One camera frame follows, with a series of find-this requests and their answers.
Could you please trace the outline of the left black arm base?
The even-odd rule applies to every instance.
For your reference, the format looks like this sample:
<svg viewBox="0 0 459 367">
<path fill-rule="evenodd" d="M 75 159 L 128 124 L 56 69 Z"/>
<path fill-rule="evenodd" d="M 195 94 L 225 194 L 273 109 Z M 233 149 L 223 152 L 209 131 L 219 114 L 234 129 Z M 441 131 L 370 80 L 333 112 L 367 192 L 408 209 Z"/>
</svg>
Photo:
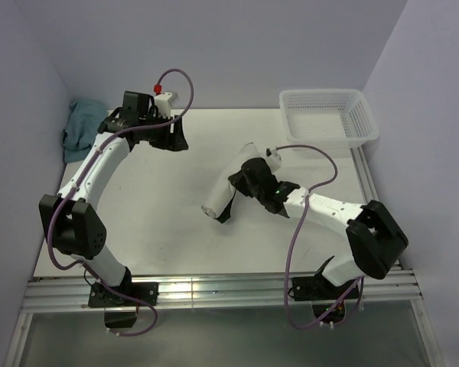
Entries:
<svg viewBox="0 0 459 367">
<path fill-rule="evenodd" d="M 106 286 L 103 281 L 90 284 L 88 308 L 104 309 L 104 325 L 108 332 L 124 337 L 140 336 L 151 331 L 157 321 L 155 305 L 158 299 L 159 283 L 132 282 L 132 276 L 125 274 L 117 287 Z M 140 309 L 147 307 L 152 311 L 153 321 L 143 330 L 131 331 Z"/>
</svg>

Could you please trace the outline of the crumpled light blue t-shirt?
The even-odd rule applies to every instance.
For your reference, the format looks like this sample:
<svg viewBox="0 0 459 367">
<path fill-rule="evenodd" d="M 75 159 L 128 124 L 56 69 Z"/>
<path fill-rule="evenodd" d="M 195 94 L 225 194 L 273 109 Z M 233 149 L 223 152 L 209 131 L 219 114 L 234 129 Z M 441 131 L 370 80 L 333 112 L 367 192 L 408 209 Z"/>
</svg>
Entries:
<svg viewBox="0 0 459 367">
<path fill-rule="evenodd" d="M 65 164 L 86 158 L 93 147 L 98 127 L 106 116 L 107 108 L 101 102 L 91 99 L 71 102 L 70 115 L 61 139 Z"/>
</svg>

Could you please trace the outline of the aluminium rail frame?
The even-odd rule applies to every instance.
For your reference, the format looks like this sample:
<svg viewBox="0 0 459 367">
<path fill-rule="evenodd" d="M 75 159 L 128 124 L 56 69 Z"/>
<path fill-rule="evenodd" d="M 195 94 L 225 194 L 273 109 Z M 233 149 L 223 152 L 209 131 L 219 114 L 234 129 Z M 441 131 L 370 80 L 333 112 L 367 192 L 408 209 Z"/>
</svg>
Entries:
<svg viewBox="0 0 459 367">
<path fill-rule="evenodd" d="M 99 206 L 109 244 L 135 274 L 157 281 L 159 320 L 116 337 L 88 308 L 79 270 L 42 255 L 21 305 L 13 366 L 442 366 L 413 270 L 367 279 L 358 312 L 334 328 L 293 329 L 283 270 L 295 224 L 240 199 L 221 226 L 200 203 L 233 148 L 163 153 L 143 146 L 122 163 Z"/>
</svg>

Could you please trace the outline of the white plastic perforated basket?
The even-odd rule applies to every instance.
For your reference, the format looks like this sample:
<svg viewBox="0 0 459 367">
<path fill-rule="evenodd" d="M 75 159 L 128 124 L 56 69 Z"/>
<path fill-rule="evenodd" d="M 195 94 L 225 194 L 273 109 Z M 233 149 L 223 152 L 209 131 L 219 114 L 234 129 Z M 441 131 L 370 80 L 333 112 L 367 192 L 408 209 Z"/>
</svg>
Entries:
<svg viewBox="0 0 459 367">
<path fill-rule="evenodd" d="M 284 90 L 279 108 L 292 144 L 352 149 L 379 137 L 369 103 L 357 89 Z"/>
</svg>

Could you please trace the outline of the white green raglan t-shirt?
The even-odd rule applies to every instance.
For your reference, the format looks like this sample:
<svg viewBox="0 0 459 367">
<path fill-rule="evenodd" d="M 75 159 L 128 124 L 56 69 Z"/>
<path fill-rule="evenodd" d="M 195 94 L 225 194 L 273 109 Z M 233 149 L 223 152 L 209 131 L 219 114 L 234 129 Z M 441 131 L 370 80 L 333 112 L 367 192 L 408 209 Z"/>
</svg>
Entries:
<svg viewBox="0 0 459 367">
<path fill-rule="evenodd" d="M 252 158 L 263 158 L 265 151 L 259 151 L 256 144 L 250 142 L 244 145 L 237 155 L 223 168 L 209 195 L 202 205 L 203 212 L 211 219 L 219 223 L 225 223 L 230 218 L 231 206 L 236 195 L 236 188 L 230 181 L 230 177 L 236 175 L 236 179 L 243 178 L 242 165 Z"/>
</svg>

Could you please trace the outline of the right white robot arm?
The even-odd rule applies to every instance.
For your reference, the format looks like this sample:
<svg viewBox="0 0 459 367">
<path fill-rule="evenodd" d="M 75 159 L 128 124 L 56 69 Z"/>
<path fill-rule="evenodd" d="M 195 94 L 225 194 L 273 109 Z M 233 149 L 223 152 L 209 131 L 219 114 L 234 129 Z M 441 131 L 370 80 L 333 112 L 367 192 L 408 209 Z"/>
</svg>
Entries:
<svg viewBox="0 0 459 367">
<path fill-rule="evenodd" d="M 289 181 L 278 180 L 262 158 L 252 158 L 229 177 L 240 193 L 257 199 L 270 213 L 304 217 L 347 240 L 345 250 L 333 255 L 317 271 L 319 295 L 334 297 L 344 284 L 361 276 L 383 279 L 406 250 L 409 241 L 383 203 L 348 203 Z"/>
</svg>

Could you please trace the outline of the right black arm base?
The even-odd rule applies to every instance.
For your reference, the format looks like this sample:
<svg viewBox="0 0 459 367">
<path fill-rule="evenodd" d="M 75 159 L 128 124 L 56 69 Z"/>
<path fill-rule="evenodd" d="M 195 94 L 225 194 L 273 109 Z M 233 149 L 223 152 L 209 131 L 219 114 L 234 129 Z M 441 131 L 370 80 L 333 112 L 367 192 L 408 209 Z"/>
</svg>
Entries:
<svg viewBox="0 0 459 367">
<path fill-rule="evenodd" d="M 329 258 L 319 267 L 316 274 L 313 276 L 299 276 L 291 279 L 291 287 L 288 290 L 288 296 L 296 302 L 300 301 L 323 301 L 333 300 L 335 301 L 340 297 L 353 283 L 353 280 L 346 282 L 341 286 L 334 286 L 322 275 L 326 265 L 332 260 L 333 257 Z M 358 300 L 362 297 L 363 285 L 361 282 L 356 284 L 352 290 L 346 294 L 346 299 Z M 347 309 L 344 300 L 338 304 L 334 310 L 332 310 L 324 319 L 323 322 L 332 325 L 332 322 L 340 323 L 345 320 L 347 315 Z M 328 310 L 332 304 L 318 304 L 312 306 L 314 316 L 318 318 L 323 312 Z"/>
</svg>

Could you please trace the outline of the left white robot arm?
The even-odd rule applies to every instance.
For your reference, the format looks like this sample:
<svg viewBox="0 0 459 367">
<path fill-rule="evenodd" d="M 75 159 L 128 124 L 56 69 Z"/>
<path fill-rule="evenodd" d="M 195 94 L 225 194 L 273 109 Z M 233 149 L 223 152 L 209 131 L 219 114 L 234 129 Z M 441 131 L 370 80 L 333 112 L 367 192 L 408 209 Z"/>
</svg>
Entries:
<svg viewBox="0 0 459 367">
<path fill-rule="evenodd" d="M 106 296 L 116 305 L 125 305 L 134 295 L 128 282 L 129 270 L 108 249 L 106 227 L 96 212 L 100 198 L 117 167 L 142 141 L 168 151 L 184 151 L 182 117 L 172 115 L 177 93 L 155 94 L 127 91 L 122 105 L 99 124 L 93 147 L 69 183 L 57 194 L 39 202 L 47 251 L 54 266 L 71 267 L 57 260 L 57 252 L 73 259 L 90 274 L 107 284 Z"/>
</svg>

